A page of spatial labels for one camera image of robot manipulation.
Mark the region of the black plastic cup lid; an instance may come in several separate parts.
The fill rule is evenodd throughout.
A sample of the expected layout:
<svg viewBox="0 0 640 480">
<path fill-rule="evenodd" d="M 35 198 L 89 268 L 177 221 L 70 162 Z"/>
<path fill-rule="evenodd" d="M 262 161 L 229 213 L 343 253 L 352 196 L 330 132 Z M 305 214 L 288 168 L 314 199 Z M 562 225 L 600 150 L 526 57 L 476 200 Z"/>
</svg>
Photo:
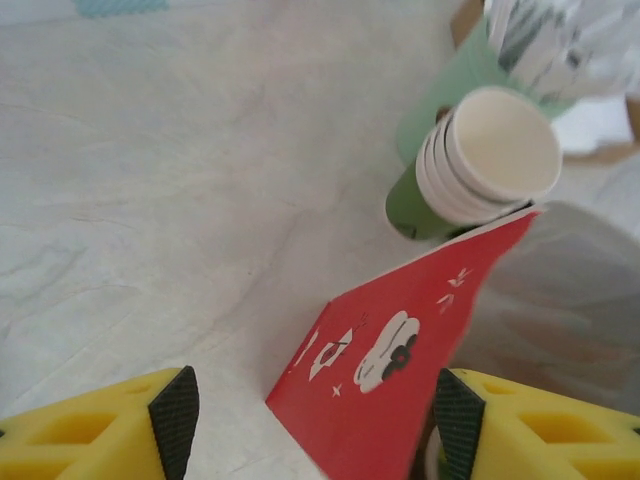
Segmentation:
<svg viewBox="0 0 640 480">
<path fill-rule="evenodd" d="M 464 234 L 466 234 L 466 233 L 468 233 L 470 231 L 473 231 L 473 230 L 475 230 L 477 228 L 484 227 L 484 226 L 486 226 L 486 225 L 488 225 L 488 224 L 490 224 L 492 222 L 495 222 L 495 221 L 497 221 L 497 220 L 499 220 L 499 219 L 501 219 L 503 217 L 509 216 L 509 215 L 514 214 L 514 213 L 516 213 L 518 211 L 521 211 L 521 210 L 524 210 L 526 208 L 529 208 L 529 207 L 531 207 L 533 205 L 534 205 L 534 201 L 532 201 L 532 200 L 529 200 L 529 201 L 526 201 L 526 202 L 523 202 L 523 203 L 519 203 L 514 208 L 508 209 L 505 213 L 499 214 L 495 219 L 489 220 L 488 222 L 474 224 L 474 225 L 465 226 L 465 227 L 459 227 L 456 230 L 454 230 L 453 232 L 447 234 L 445 236 L 445 239 L 446 240 L 453 240 L 456 237 L 464 235 Z"/>
</svg>

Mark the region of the mint green straw holder cup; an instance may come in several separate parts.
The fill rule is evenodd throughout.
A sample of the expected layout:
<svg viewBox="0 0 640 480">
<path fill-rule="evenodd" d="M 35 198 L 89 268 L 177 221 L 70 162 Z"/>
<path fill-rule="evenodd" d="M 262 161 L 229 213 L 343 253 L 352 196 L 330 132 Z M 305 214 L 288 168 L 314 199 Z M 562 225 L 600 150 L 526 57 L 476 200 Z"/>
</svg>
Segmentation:
<svg viewBox="0 0 640 480">
<path fill-rule="evenodd" d="M 575 103 L 571 100 L 545 98 L 510 77 L 499 65 L 497 54 L 488 45 L 488 21 L 478 20 L 453 57 L 428 85 L 426 93 L 415 102 L 400 121 L 396 145 L 403 165 L 410 165 L 426 136 L 437 123 L 437 112 L 453 107 L 469 92 L 486 86 L 512 89 L 533 102 L 553 120 Z"/>
</svg>

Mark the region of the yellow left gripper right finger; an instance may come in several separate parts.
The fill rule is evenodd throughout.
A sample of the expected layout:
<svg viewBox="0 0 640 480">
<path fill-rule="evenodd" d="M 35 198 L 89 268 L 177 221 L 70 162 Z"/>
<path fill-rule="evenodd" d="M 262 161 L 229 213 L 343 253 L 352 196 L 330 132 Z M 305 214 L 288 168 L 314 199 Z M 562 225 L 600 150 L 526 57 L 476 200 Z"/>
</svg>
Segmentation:
<svg viewBox="0 0 640 480">
<path fill-rule="evenodd" d="M 468 369 L 440 371 L 445 480 L 640 480 L 640 417 Z"/>
</svg>

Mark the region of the white red printed paper bag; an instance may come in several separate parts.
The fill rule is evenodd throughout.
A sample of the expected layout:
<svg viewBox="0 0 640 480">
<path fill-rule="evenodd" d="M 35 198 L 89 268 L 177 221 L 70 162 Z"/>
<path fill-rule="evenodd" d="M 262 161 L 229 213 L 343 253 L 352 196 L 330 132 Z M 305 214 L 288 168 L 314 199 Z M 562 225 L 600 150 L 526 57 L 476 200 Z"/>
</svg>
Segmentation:
<svg viewBox="0 0 640 480">
<path fill-rule="evenodd" d="M 443 369 L 640 417 L 640 239 L 559 202 L 477 228 L 332 299 L 266 403 L 328 480 L 445 480 Z"/>
</svg>

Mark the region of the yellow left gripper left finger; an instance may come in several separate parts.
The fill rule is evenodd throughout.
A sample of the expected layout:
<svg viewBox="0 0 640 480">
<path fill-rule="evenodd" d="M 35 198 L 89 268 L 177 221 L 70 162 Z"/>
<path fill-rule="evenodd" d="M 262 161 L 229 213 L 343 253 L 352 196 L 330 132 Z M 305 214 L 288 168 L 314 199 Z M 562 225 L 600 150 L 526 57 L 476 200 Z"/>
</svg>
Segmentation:
<svg viewBox="0 0 640 480">
<path fill-rule="evenodd" d="M 0 480 L 184 480 L 199 411 L 184 366 L 0 419 Z"/>
</svg>

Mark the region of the white paper napkin stack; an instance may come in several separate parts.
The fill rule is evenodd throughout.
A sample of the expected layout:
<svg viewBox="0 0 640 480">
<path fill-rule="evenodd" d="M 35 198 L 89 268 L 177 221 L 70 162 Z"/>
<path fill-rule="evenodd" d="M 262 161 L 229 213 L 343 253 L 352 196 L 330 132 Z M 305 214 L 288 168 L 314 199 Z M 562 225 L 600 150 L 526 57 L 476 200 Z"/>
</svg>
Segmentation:
<svg viewBox="0 0 640 480">
<path fill-rule="evenodd" d="M 552 121 L 564 154 L 585 156 L 634 142 L 624 96 L 581 100 Z"/>
</svg>

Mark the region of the stack of green paper cups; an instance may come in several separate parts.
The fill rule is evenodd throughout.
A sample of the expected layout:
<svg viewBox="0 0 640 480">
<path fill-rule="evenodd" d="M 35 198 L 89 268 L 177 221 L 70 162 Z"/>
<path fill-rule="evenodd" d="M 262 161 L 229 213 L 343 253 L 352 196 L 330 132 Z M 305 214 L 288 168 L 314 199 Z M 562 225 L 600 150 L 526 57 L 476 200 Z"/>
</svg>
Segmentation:
<svg viewBox="0 0 640 480">
<path fill-rule="evenodd" d="M 404 237 L 445 237 L 538 200 L 556 185 L 560 144 L 524 96 L 478 88 L 436 120 L 385 200 L 389 223 Z"/>
</svg>

